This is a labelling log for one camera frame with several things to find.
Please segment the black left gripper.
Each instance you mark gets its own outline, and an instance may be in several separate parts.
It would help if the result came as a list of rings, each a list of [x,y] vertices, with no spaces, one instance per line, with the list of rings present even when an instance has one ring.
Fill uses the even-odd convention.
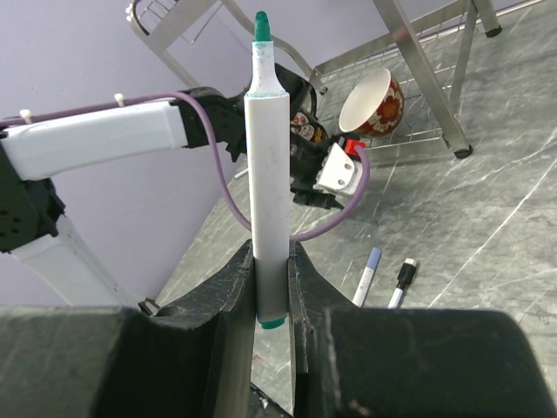
[[[339,134],[321,142],[310,142],[296,133],[290,136],[290,191],[294,194],[293,202],[300,206],[321,209],[343,209],[335,196],[315,190],[317,174],[320,171],[329,148],[333,144],[344,144]]]

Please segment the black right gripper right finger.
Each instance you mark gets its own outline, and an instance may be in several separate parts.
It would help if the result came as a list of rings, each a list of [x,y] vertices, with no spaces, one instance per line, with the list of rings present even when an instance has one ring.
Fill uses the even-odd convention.
[[[352,303],[318,272],[298,241],[290,243],[288,305],[293,415],[332,416],[338,383],[328,314]]]

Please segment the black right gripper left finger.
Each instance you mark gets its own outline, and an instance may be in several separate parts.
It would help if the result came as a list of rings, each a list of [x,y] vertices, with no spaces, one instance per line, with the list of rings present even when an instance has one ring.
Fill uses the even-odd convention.
[[[255,328],[252,243],[151,321],[155,417],[245,417]]]

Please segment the white marker with purple tip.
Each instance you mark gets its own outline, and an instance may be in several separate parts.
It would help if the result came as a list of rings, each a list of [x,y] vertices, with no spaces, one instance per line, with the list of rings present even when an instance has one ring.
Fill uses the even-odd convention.
[[[382,251],[379,248],[374,247],[371,250],[371,253],[366,262],[366,267],[363,270],[363,273],[359,280],[359,284],[352,298],[352,303],[356,307],[363,307],[365,304],[366,296],[368,295],[374,278],[374,274],[378,268],[381,255]]]

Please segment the small pen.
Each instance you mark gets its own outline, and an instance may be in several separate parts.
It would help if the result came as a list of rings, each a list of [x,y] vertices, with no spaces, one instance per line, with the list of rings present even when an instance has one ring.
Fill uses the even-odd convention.
[[[264,11],[255,16],[244,103],[257,319],[269,330],[282,326],[288,314],[290,96],[275,70]]]

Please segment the thin white pen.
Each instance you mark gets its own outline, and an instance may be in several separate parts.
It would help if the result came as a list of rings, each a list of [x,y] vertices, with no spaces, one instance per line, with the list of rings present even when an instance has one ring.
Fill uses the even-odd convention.
[[[389,309],[398,308],[400,306],[407,288],[413,282],[413,278],[417,271],[417,266],[418,261],[415,259],[407,258],[403,262],[397,276],[396,287],[394,288],[391,299],[389,300],[387,305]]]

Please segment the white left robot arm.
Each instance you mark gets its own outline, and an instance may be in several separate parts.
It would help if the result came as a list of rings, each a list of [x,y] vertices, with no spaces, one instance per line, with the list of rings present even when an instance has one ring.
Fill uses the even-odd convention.
[[[156,297],[245,151],[238,100],[212,89],[1,123],[1,252],[45,297],[136,307]]]

